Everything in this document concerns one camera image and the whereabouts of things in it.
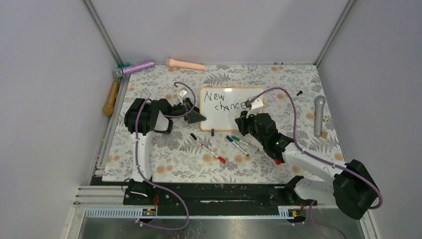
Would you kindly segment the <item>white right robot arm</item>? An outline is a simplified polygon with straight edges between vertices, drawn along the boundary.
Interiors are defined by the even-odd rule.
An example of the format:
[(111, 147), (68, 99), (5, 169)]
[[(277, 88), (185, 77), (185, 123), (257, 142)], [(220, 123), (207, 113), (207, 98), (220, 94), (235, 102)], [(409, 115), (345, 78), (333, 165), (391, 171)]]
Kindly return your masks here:
[(350, 218), (360, 220), (369, 209), (374, 209), (375, 201), (381, 201), (378, 187), (360, 161), (337, 162), (302, 150), (292, 138), (278, 131), (268, 113), (250, 115), (242, 111), (234, 121), (239, 132), (253, 136), (277, 164), (289, 163), (320, 178), (317, 181), (303, 176), (291, 179), (285, 192), (288, 203), (298, 205), (304, 199), (316, 200), (336, 205)]

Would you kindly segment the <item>purple glitter toy microphone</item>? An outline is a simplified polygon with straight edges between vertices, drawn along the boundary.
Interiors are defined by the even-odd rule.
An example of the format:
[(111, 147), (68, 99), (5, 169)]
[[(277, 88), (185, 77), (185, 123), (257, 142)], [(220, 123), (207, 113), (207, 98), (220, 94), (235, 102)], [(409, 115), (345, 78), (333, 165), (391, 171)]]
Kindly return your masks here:
[(132, 73), (136, 73), (148, 68), (152, 68), (154, 67), (155, 63), (154, 61), (146, 61), (146, 62), (141, 62), (138, 64), (134, 64), (134, 65), (130, 65), (129, 63), (127, 63), (124, 66), (118, 67), (115, 70), (112, 71), (112, 75), (115, 78), (121, 78), (124, 75), (128, 75), (128, 74), (132, 74)]

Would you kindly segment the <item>pink toy microphone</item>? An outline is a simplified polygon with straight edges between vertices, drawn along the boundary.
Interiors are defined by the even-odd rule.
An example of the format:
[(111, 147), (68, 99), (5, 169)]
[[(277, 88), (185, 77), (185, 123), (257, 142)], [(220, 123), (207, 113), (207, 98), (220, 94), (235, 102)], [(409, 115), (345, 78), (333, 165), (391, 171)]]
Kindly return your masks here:
[(205, 70), (205, 66), (202, 64), (179, 61), (172, 58), (167, 58), (165, 60), (165, 65), (168, 67), (180, 67), (180, 68), (201, 70), (201, 71)]

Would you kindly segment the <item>silver toy microphone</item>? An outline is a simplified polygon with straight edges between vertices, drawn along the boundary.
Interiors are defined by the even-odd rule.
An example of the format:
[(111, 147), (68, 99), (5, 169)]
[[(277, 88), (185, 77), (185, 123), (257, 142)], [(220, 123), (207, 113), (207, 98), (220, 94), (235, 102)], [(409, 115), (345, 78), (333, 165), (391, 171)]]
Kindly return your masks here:
[(322, 134), (323, 109), (325, 105), (325, 97), (319, 95), (314, 100), (315, 118), (314, 118), (314, 135), (320, 137)]

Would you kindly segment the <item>blue capped marker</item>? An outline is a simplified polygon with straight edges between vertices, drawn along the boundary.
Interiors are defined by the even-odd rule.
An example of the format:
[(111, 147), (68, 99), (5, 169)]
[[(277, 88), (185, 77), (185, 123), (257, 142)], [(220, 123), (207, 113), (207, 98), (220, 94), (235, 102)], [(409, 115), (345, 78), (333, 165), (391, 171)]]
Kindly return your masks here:
[(226, 139), (231, 142), (237, 149), (239, 149), (244, 155), (249, 156), (249, 154), (243, 150), (230, 136), (226, 136)]

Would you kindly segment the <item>yellow framed whiteboard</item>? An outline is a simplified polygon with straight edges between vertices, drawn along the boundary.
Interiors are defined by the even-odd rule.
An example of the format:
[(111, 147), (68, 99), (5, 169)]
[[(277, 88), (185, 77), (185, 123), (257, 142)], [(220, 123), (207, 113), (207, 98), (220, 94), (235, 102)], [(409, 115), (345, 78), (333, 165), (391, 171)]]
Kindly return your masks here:
[[(226, 109), (238, 118), (242, 111), (248, 111), (245, 102), (263, 91), (262, 87), (202, 87), (197, 102), (200, 114), (207, 120), (200, 122), (201, 130), (207, 131), (212, 128), (216, 131), (237, 130), (235, 119)], [(264, 95), (259, 98), (265, 102)]]

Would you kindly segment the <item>red capped marker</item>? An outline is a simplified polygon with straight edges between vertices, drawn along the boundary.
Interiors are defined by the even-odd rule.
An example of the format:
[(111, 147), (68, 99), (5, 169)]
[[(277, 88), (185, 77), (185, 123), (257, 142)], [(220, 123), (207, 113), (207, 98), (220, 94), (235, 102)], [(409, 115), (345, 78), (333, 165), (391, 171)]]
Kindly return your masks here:
[(222, 162), (222, 163), (224, 163), (224, 164), (226, 164), (226, 160), (223, 158), (223, 157), (221, 157), (221, 156), (218, 156), (216, 153), (214, 153), (214, 152), (212, 152), (210, 149), (208, 149), (205, 145), (201, 145), (201, 147), (203, 148), (203, 149), (205, 149), (207, 152), (209, 152), (210, 154), (212, 154), (215, 158), (217, 158), (220, 162)]

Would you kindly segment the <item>green capped marker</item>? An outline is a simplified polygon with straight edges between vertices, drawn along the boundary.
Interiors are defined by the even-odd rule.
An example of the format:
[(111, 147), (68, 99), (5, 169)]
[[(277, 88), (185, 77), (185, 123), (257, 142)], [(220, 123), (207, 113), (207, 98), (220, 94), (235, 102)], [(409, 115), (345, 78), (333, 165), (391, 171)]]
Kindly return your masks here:
[(240, 138), (238, 138), (238, 137), (236, 137), (236, 136), (234, 136), (234, 135), (232, 135), (232, 136), (231, 136), (231, 138), (232, 138), (233, 140), (235, 140), (235, 141), (238, 141), (238, 142), (239, 142), (239, 143), (241, 143), (241, 144), (244, 144), (244, 145), (246, 145), (246, 146), (248, 146), (248, 147), (251, 147), (251, 148), (255, 149), (256, 151), (259, 151), (259, 148), (257, 148), (257, 147), (255, 147), (255, 146), (253, 146), (252, 144), (250, 144), (250, 143), (248, 143), (248, 142), (246, 142), (246, 141), (244, 141), (244, 140), (241, 140)]

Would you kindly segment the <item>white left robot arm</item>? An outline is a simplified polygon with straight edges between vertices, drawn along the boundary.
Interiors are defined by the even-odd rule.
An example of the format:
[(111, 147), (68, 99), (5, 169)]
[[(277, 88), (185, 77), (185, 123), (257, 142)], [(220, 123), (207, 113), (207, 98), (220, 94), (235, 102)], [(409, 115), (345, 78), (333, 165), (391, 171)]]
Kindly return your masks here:
[(154, 133), (170, 134), (172, 119), (183, 117), (188, 124), (206, 121), (190, 98), (177, 105), (171, 105), (167, 99), (149, 100), (136, 98), (124, 116), (124, 125), (131, 135), (133, 146), (132, 179), (144, 182), (152, 177), (150, 155)]

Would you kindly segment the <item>floral patterned table mat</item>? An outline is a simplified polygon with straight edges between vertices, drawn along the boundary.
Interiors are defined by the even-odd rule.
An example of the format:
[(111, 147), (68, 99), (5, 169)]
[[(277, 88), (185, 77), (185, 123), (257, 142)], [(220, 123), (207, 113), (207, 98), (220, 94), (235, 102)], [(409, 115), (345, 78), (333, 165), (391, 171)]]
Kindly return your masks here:
[[(119, 119), (110, 146), (103, 174), (105, 182), (121, 182), (132, 177), (133, 146), (124, 125), (124, 115), (136, 98), (167, 99), (177, 104), (175, 82), (190, 86), (196, 93), (202, 87), (262, 87), (271, 89), (265, 94), (264, 112), (276, 122), (278, 130), (296, 135), (302, 148), (320, 153), (330, 159), (343, 161), (335, 124), (328, 107), (324, 108), (323, 131), (326, 139), (314, 135), (314, 99), (323, 95), (317, 68), (313, 65), (208, 65), (205, 70), (169, 68), (158, 65), (132, 74), (124, 86)], [(197, 123), (174, 120), (169, 135), (153, 134), (151, 169), (155, 182), (182, 183), (286, 183), (296, 175), (314, 180), (315, 175), (303, 168), (284, 163), (277, 165), (262, 150), (241, 145), (249, 156), (226, 139), (226, 132), (200, 129)], [(220, 162), (201, 147), (226, 160)]]

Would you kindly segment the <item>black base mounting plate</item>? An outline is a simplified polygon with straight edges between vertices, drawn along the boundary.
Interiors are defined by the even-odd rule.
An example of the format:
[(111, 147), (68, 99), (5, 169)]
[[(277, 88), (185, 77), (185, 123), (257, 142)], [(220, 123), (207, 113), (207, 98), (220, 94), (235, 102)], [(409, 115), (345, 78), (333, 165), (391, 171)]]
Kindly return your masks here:
[(302, 199), (288, 184), (157, 183), (126, 180), (118, 183), (125, 206), (163, 207), (182, 212), (228, 211), (236, 215), (269, 212), (277, 206), (302, 213), (311, 199)]

